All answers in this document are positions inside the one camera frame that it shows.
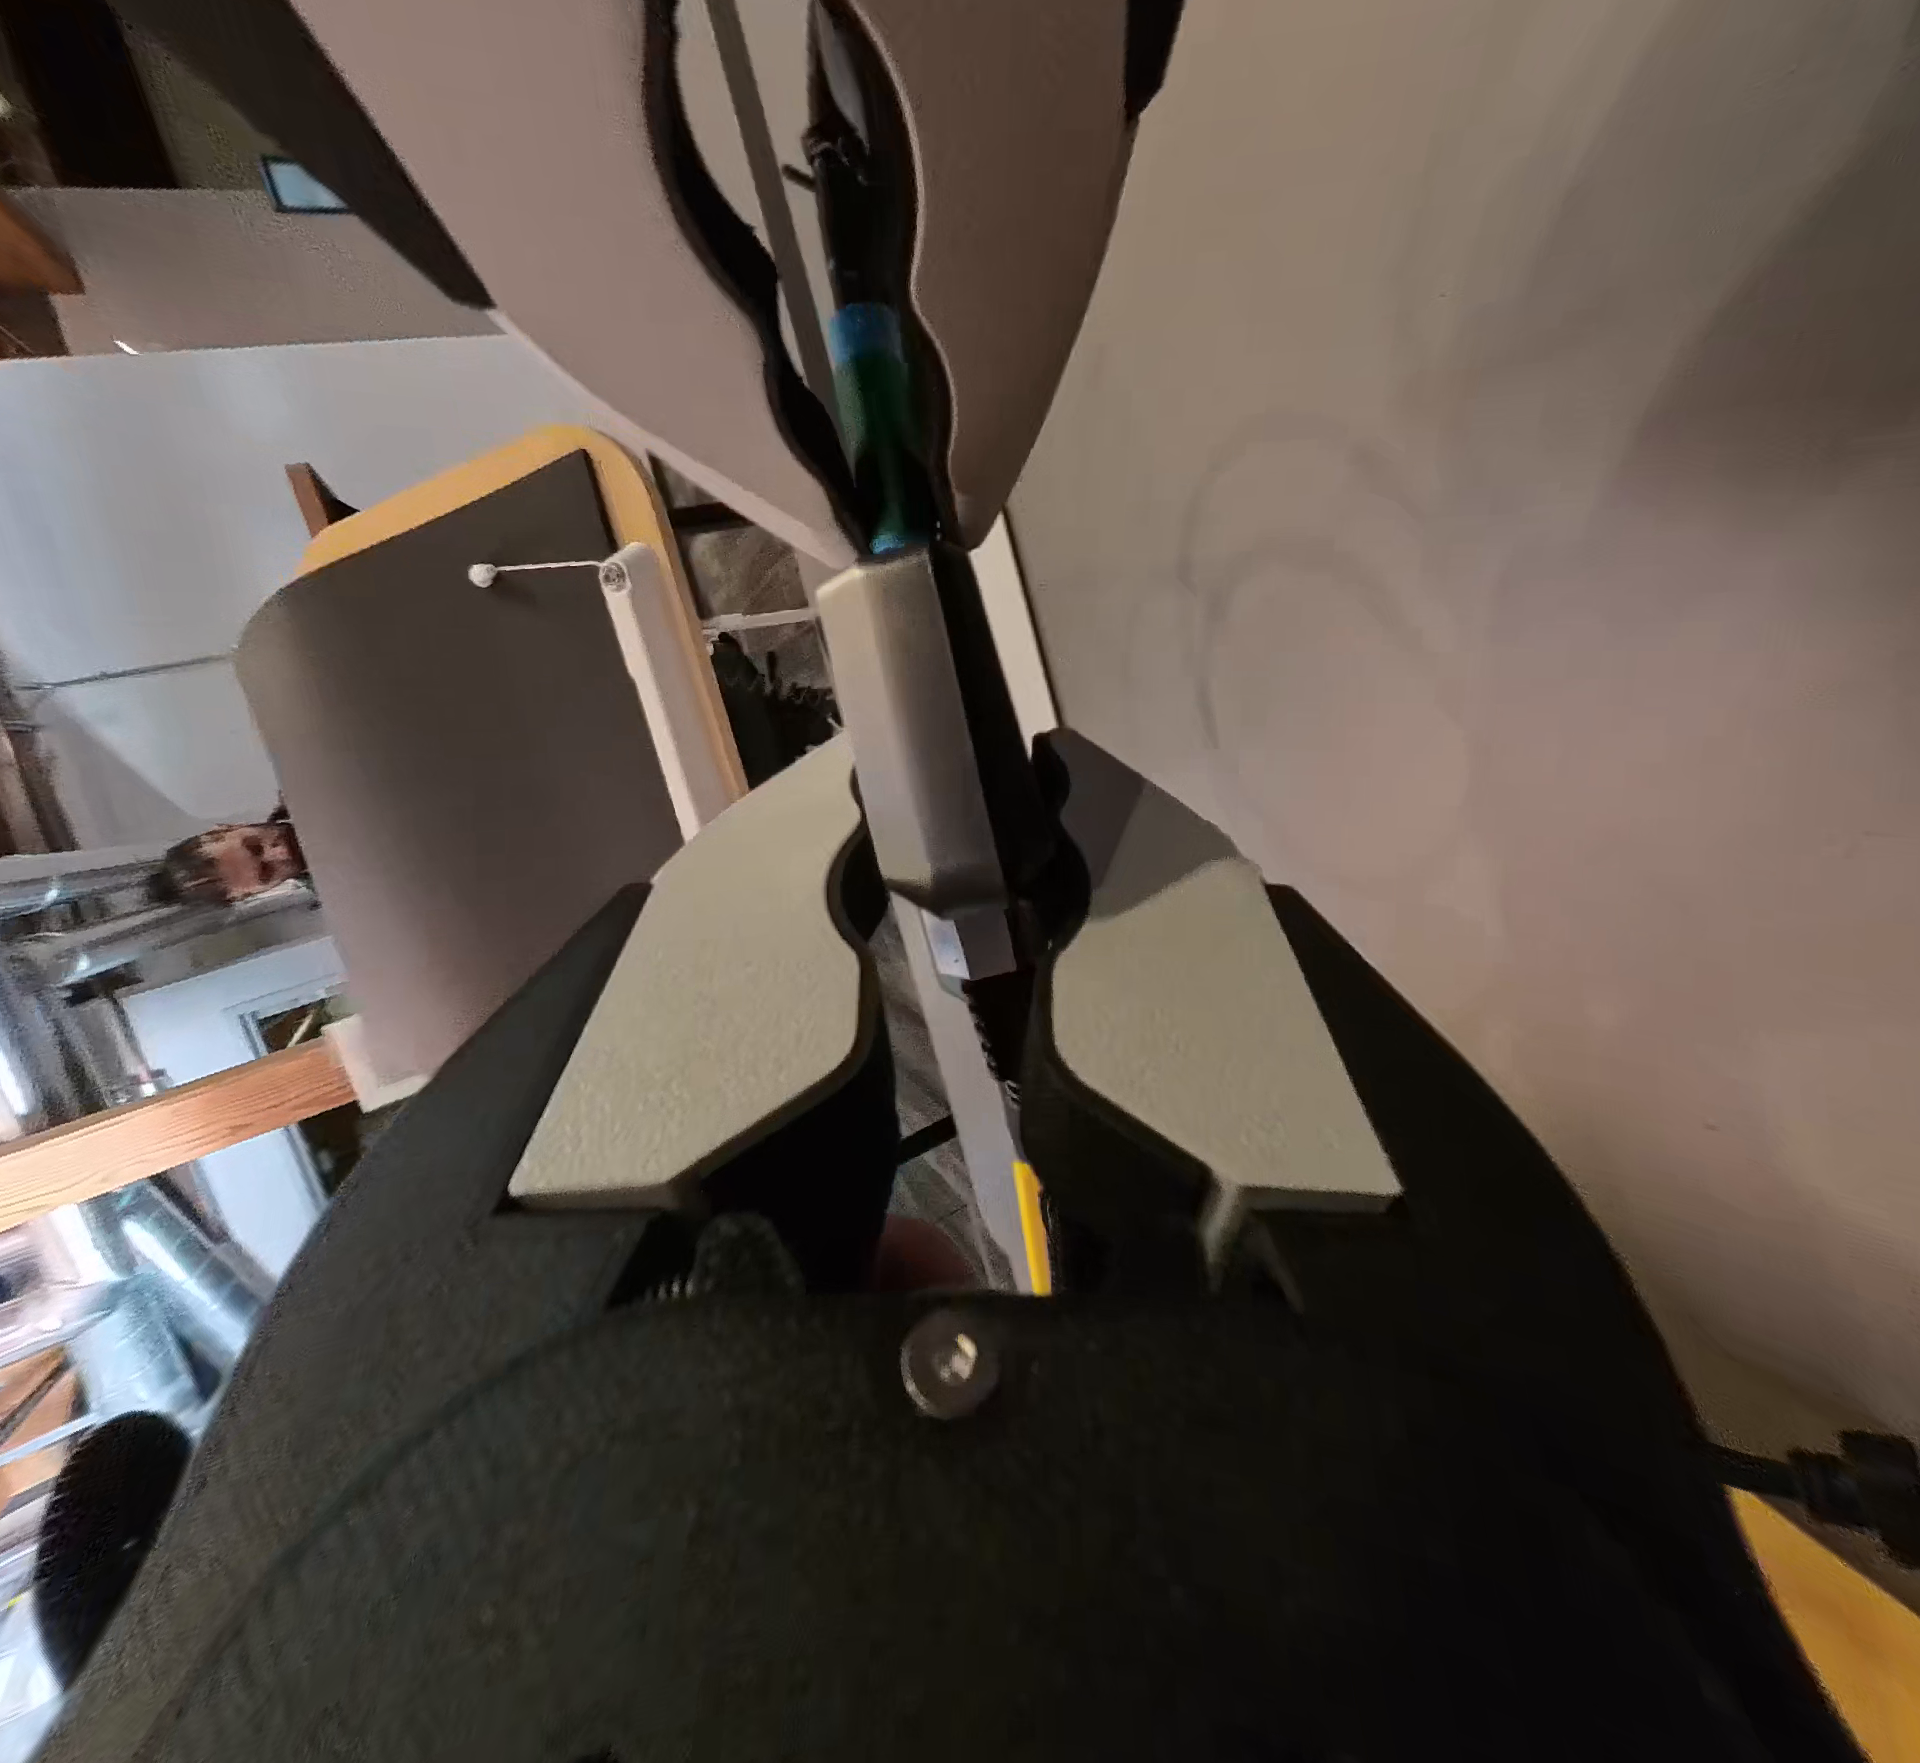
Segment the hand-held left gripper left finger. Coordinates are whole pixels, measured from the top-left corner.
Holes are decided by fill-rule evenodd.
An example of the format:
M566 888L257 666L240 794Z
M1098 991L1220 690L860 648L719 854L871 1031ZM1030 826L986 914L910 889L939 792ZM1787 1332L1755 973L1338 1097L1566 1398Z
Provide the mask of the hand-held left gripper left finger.
M815 745L659 867L510 1178L528 1207L754 1214L873 1258L901 1153L851 745Z

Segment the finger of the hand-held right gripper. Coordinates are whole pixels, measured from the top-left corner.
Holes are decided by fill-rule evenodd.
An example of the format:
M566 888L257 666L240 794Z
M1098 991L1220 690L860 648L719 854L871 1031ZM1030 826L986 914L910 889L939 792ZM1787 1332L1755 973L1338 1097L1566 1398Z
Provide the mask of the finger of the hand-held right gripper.
M1063 381L1131 143L1130 0L821 0L877 94L904 238L886 246L926 358L950 543L1011 502Z
M590 412L794 549L855 559L774 259L694 140L681 0L288 1L492 310Z

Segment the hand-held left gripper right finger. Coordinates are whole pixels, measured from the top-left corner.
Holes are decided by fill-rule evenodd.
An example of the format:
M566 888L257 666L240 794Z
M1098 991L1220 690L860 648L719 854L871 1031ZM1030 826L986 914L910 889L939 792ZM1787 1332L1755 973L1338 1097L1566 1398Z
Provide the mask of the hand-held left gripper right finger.
M1206 817L1063 728L1086 910L1038 977L1024 1143L1093 1263L1229 1263L1271 1214L1404 1194L1268 893Z

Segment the yellow plastic bin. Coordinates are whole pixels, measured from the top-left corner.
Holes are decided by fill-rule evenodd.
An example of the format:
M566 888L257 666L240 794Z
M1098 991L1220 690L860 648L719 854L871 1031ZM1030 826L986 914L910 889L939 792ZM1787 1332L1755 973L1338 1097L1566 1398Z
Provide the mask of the yellow plastic bin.
M1394 1164L1382 1218L1261 1218L1216 1293L1090 1260L1015 1164L1124 1754L1916 1759L1916 1613L1781 1511L1868 1519L1912 1447L1717 1447L1531 1135Z

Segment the grey panel with wooden edge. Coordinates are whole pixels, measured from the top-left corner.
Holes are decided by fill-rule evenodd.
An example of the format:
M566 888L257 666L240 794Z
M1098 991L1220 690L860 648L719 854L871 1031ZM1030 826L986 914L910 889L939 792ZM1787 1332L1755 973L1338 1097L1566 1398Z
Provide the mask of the grey panel with wooden edge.
M358 1079L415 1087L682 838L590 572L662 551L635 454L545 427L311 536L237 673L350 972Z

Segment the white bracket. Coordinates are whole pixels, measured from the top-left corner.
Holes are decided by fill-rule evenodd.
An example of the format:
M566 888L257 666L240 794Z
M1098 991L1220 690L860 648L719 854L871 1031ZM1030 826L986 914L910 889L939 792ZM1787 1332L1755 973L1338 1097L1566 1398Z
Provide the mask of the white bracket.
M709 635L676 567L649 545L616 551L600 584L682 838L693 842L749 790Z

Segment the wooden rail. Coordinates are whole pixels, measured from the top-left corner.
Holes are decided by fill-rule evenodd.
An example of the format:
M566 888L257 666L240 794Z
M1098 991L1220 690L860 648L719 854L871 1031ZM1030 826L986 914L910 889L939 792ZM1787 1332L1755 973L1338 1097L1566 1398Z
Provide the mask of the wooden rail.
M362 1104L321 1038L25 1134L2 1146L2 1230L343 1107Z

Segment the silver metal duct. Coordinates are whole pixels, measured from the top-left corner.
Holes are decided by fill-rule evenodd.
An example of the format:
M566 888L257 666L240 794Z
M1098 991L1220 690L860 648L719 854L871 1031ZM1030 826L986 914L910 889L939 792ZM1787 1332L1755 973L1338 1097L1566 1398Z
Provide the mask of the silver metal duct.
M209 910L164 905L158 880L132 853L4 861L4 1150L324 1045L350 1015L309 888ZM4 1434L46 1394L71 1408L57 1440L141 1408L200 1427L360 1134L327 1107L6 1226L4 1367L32 1389L4 1392Z

